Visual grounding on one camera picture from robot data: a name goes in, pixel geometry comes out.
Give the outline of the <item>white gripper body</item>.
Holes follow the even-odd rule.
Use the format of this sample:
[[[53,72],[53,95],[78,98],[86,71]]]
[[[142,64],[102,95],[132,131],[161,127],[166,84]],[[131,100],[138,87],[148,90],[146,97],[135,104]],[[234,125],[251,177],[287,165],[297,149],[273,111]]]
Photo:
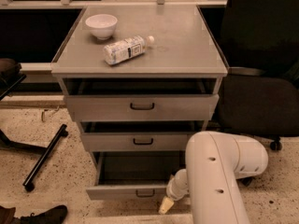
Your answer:
[[[171,176],[167,187],[166,195],[173,201],[184,198],[189,193],[187,171],[181,169]]]

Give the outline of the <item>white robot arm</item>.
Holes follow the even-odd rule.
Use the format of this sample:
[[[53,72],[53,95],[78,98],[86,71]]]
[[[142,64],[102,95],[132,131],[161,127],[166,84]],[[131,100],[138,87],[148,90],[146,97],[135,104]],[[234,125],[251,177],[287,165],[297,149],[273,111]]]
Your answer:
[[[236,181],[265,171],[268,154],[259,141],[199,132],[186,145],[185,162],[186,167],[168,182],[160,214],[188,195],[193,224],[250,224]]]

